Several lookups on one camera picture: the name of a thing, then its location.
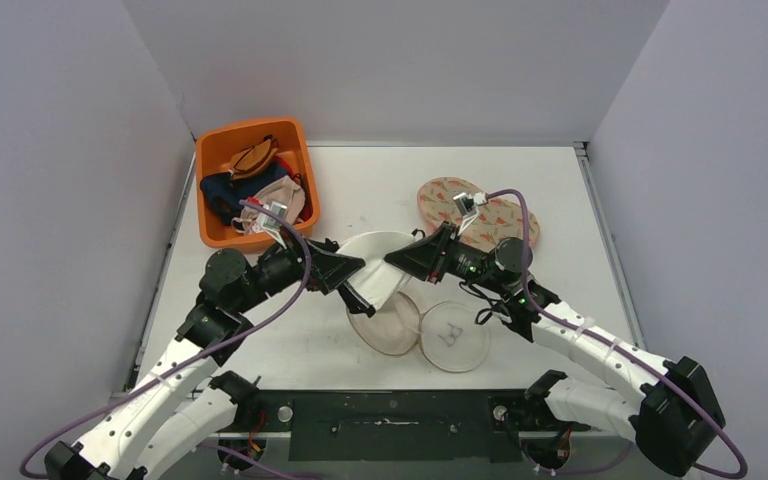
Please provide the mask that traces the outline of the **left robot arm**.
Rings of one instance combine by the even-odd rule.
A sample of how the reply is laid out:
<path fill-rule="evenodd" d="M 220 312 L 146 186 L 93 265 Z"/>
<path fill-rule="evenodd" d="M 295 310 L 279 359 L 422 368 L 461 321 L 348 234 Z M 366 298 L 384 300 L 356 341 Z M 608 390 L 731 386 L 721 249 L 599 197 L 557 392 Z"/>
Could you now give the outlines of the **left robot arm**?
<path fill-rule="evenodd" d="M 257 420 L 254 384 L 223 365 L 258 331 L 245 315 L 292 287 L 327 295 L 366 265 L 330 245 L 288 233 L 256 263 L 222 249 L 205 265 L 194 307 L 132 392 L 97 413 L 99 423 L 44 457 L 47 479 L 157 479 L 214 433 Z"/>

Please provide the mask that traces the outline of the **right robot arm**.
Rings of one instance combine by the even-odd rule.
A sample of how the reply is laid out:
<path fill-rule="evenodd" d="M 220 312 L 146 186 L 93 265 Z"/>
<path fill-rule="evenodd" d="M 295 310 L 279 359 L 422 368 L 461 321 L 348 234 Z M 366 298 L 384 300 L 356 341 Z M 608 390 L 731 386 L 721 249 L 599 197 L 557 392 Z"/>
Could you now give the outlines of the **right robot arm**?
<path fill-rule="evenodd" d="M 453 275 L 473 292 L 496 294 L 503 324 L 529 342 L 553 350 L 604 382 L 604 387 L 547 373 L 525 402 L 528 421 L 548 429 L 572 422 L 632 441 L 658 469 L 682 477 L 702 470 L 699 460 L 725 417 L 705 368 L 647 352 L 599 327 L 532 279 L 532 255 L 520 238 L 500 240 L 489 252 L 463 243 L 443 223 L 431 235 L 393 250 L 385 261 L 429 283 Z"/>

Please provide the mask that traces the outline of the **white bra black trim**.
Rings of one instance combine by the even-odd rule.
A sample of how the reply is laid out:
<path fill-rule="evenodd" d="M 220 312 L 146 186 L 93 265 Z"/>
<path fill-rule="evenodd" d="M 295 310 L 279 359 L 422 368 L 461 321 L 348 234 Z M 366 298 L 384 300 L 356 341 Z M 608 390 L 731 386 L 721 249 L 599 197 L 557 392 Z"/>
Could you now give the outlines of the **white bra black trim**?
<path fill-rule="evenodd" d="M 338 254 L 365 262 L 338 288 L 349 313 L 372 317 L 408 284 L 412 276 L 387 263 L 384 257 L 415 241 L 415 237 L 406 232 L 381 230 L 355 235 L 340 245 Z"/>

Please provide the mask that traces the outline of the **white mesh laundry bag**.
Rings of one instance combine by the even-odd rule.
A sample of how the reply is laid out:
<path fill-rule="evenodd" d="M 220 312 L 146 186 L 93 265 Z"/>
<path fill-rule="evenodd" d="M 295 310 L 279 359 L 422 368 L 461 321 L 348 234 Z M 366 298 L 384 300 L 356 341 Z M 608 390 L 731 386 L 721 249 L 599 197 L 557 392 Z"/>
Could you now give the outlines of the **white mesh laundry bag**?
<path fill-rule="evenodd" d="M 477 369 L 492 343 L 490 331 L 474 323 L 467 306 L 444 301 L 422 311 L 404 292 L 394 294 L 372 316 L 347 317 L 360 339 L 378 353 L 400 357 L 417 348 L 429 363 L 449 373 Z"/>

